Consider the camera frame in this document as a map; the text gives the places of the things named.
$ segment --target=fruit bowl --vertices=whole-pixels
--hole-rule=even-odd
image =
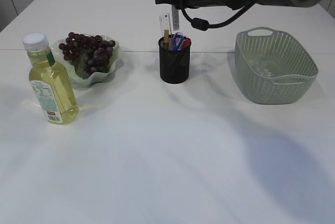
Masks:
[[[113,40],[112,38],[108,37],[108,36],[102,36],[103,40],[106,41],[111,41]],[[71,79],[71,82],[75,85],[79,85],[79,86],[89,86],[93,83],[98,83],[98,82],[102,82],[106,77],[108,77],[111,73],[113,73],[113,71],[115,70],[115,66],[116,66],[116,61],[117,59],[120,58],[121,54],[122,54],[122,50],[119,47],[119,43],[115,41],[115,46],[114,51],[113,51],[113,56],[110,59],[110,64],[109,64],[109,71],[107,73],[102,73],[102,72],[94,72],[89,78],[87,79],[83,79],[80,76],[78,76],[75,72],[75,66],[71,65],[69,63],[69,61],[66,61],[64,59],[64,55],[62,50],[59,49],[59,45],[61,43],[66,43],[65,39],[64,40],[58,40],[56,41],[54,44],[52,44],[50,46],[52,54],[55,58],[55,60],[59,63],[61,63],[67,70],[68,75]]]

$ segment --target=black cable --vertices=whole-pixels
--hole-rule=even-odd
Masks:
[[[219,23],[219,24],[209,24],[208,21],[199,19],[199,18],[190,18],[190,16],[187,14],[186,10],[183,7],[183,0],[180,0],[180,8],[182,10],[182,13],[186,20],[188,20],[193,27],[201,30],[207,30],[207,29],[217,29],[225,27],[235,20],[237,20],[240,16],[242,16],[245,12],[247,12],[253,5],[255,5],[259,0],[251,0],[249,3],[247,3],[241,10],[239,10],[235,15],[230,17],[228,20]]]

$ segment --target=scissors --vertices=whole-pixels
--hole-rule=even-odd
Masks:
[[[175,33],[172,39],[172,43],[173,43],[173,50],[179,50],[180,47],[184,44],[185,41],[185,37],[182,33]]]

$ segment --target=ruler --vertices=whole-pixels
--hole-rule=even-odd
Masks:
[[[173,30],[179,30],[179,10],[175,6],[172,6],[172,26]]]
[[[166,29],[169,30],[170,34],[172,34],[170,14],[160,15],[159,16],[159,22],[161,23],[162,36],[164,36],[164,31]]]

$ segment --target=yellow oil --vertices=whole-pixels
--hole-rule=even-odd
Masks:
[[[66,125],[76,118],[79,108],[66,68],[58,62],[50,66],[47,59],[47,55],[50,53],[50,48],[41,52],[28,52],[32,64],[29,81],[43,81],[51,85],[63,122],[49,122],[57,125]]]

